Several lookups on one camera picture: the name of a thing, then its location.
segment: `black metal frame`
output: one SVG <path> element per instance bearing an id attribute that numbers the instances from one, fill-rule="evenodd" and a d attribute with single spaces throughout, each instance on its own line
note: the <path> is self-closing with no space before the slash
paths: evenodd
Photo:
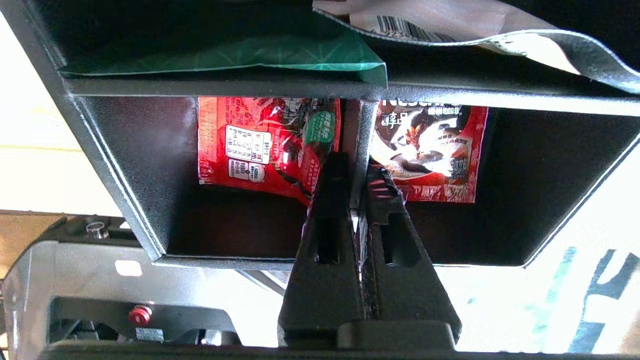
<path id="1" fill-rule="evenodd" d="M 127 3 L 133 10 L 143 13 L 145 10 L 142 2 L 114 3 Z M 193 142 L 197 119 L 193 109 L 195 97 L 198 95 L 343 97 L 365 100 L 360 107 L 355 106 L 353 115 L 349 115 L 348 121 L 345 121 L 344 129 L 343 149 L 350 156 L 350 176 L 353 179 L 351 193 L 348 195 L 352 211 L 358 209 L 361 200 L 360 190 L 364 183 L 369 154 L 368 139 L 371 137 L 375 101 L 378 99 L 400 98 L 497 108 L 609 115 L 640 114 L 638 96 L 551 69 L 525 58 L 499 56 L 473 47 L 429 49 L 397 44 L 389 47 L 375 39 L 368 41 L 388 63 L 388 88 L 358 83 L 345 78 L 343 74 L 263 68 L 206 74 L 105 78 L 63 76 L 57 68 L 67 61 L 69 52 L 66 49 L 70 46 L 82 46 L 78 45 L 78 41 L 71 41 L 70 34 L 73 34 L 73 37 L 82 37 L 84 31 L 95 31 L 92 26 L 96 24 L 105 26 L 104 22 L 85 21 L 83 18 L 82 15 L 90 15 L 97 17 L 97 20 L 104 20 L 100 18 L 100 13 L 82 13 L 85 11 L 82 10 L 82 6 L 91 8 L 92 4 L 94 3 L 71 1 L 65 3 L 65 9 L 74 9 L 74 5 L 77 5 L 79 13 L 60 13 L 60 8 L 47 6 L 46 1 L 0 0 L 0 10 L 148 255 L 154 261 L 167 265 L 290 270 L 297 248 L 296 239 L 282 244 L 282 249 L 274 250 L 274 253 L 280 252 L 275 254 L 277 256 L 181 256 L 179 251 L 170 249 L 172 241 L 189 238 L 176 233 L 171 224 L 179 224 L 183 220 L 181 216 L 191 205 L 183 203 L 180 192 L 185 191 L 184 181 L 195 179 Z M 120 18 L 124 19 L 123 23 L 119 23 Z M 126 14 L 122 14 L 110 20 L 113 23 L 108 26 L 115 29 L 118 25 L 124 26 L 130 19 Z M 141 18 L 140 26 L 143 26 L 145 21 L 153 21 L 153 18 Z M 149 110 L 153 108 L 156 109 L 155 113 Z M 171 109 L 177 108 L 182 108 L 182 112 L 170 112 Z M 141 118 L 141 109 L 147 111 L 144 119 Z M 516 116 L 520 114 L 517 111 L 511 113 Z M 563 120 L 565 117 L 575 118 L 570 114 L 554 116 L 557 120 Z M 614 118 L 590 116 L 588 121 L 593 123 Z M 137 127 L 126 130 L 117 128 L 120 124 L 128 124 L 136 119 L 139 123 Z M 155 119 L 156 123 L 144 124 L 151 119 Z M 637 133 L 638 128 L 632 119 L 620 120 L 620 124 L 622 123 L 625 127 L 620 131 L 621 135 L 614 138 L 613 143 L 616 146 L 611 150 L 612 154 L 599 159 L 602 163 L 595 163 L 589 168 L 588 176 L 581 179 L 580 186 L 583 190 L 578 194 L 572 193 L 574 198 L 580 199 L 585 193 L 588 196 L 593 191 L 591 185 L 602 180 L 597 172 L 610 172 L 612 168 L 608 165 L 612 161 L 618 163 L 628 153 L 627 144 L 635 141 L 635 133 L 632 133 Z M 158 126 L 166 126 L 163 130 L 175 136 L 168 143 L 152 145 L 164 145 L 179 151 L 174 154 L 174 158 L 159 159 L 145 167 L 141 165 L 140 160 L 134 161 L 133 158 L 144 156 L 148 159 L 152 156 L 152 147 L 149 146 L 145 150 L 144 146 L 127 147 L 127 144 L 146 141 L 151 143 L 150 139 L 155 137 L 154 129 L 158 129 Z M 180 144 L 185 142 L 190 143 L 192 147 L 180 149 Z M 539 164 L 539 169 L 546 168 Z M 568 169 L 581 170 L 577 167 Z M 141 183 L 152 183 L 155 179 L 159 180 L 157 185 Z M 563 210 L 554 214 L 556 218 L 544 228 L 545 233 L 541 236 L 546 237 L 547 234 L 556 231 L 566 220 L 566 216 L 575 211 L 574 204 L 560 204 Z M 289 209 L 289 205 L 283 205 L 283 208 Z M 414 219 L 420 220 L 417 218 L 419 215 L 412 213 L 412 209 L 409 214 L 414 214 Z M 535 248 L 543 242 L 543 239 L 539 240 L 533 249 L 514 249 L 526 255 L 503 265 L 525 263 L 527 258 L 535 253 Z M 202 238 L 194 236 L 190 241 L 202 241 Z"/>
<path id="2" fill-rule="evenodd" d="M 346 164 L 332 154 L 318 182 L 280 310 L 280 345 L 452 350 L 461 322 L 401 194 L 370 167 L 361 217 L 369 223 L 354 234 Z"/>
<path id="3" fill-rule="evenodd" d="M 43 352 L 40 360 L 197 360 L 197 359 L 307 359 L 307 360 L 629 360 L 623 354 L 526 354 L 511 352 L 454 352 L 446 350 L 409 350 L 409 351 L 366 351 L 366 350 L 291 350 L 267 348 L 208 348 L 203 351 L 197 347 L 162 348 L 156 344 L 85 344 L 59 343 Z"/>

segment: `nescafe packet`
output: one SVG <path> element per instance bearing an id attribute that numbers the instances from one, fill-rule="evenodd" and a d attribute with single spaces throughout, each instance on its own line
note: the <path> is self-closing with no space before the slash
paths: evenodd
<path id="1" fill-rule="evenodd" d="M 200 184 L 294 197 L 309 205 L 340 138 L 338 99 L 198 98 Z"/>
<path id="2" fill-rule="evenodd" d="M 407 201 L 476 200 L 488 108 L 381 101 L 371 156 Z"/>

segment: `plastic wrapper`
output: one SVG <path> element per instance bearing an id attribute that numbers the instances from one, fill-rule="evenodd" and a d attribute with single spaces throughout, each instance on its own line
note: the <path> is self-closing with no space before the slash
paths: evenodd
<path id="1" fill-rule="evenodd" d="M 488 108 L 381 101 L 371 156 L 407 201 L 475 202 Z"/>
<path id="2" fill-rule="evenodd" d="M 158 7 L 158 21 L 69 59 L 60 70 L 112 76 L 263 66 L 354 72 L 387 84 L 385 63 L 367 44 L 310 4 L 169 0 Z"/>
<path id="3" fill-rule="evenodd" d="M 198 105 L 200 184 L 309 205 L 322 164 L 338 150 L 339 100 L 201 97 Z"/>
<path id="4" fill-rule="evenodd" d="M 315 11 L 369 37 L 426 46 L 478 45 L 640 94 L 640 72 L 601 41 L 558 29 L 502 1 L 314 0 L 313 5 Z"/>

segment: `green packet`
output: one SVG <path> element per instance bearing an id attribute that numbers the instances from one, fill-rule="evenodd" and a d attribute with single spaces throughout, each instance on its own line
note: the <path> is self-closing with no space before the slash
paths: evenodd
<path id="1" fill-rule="evenodd" d="M 312 11 L 308 1 L 163 2 L 162 16 L 60 69 L 112 76 L 254 66 L 356 72 L 387 85 L 387 67 L 360 35 Z"/>

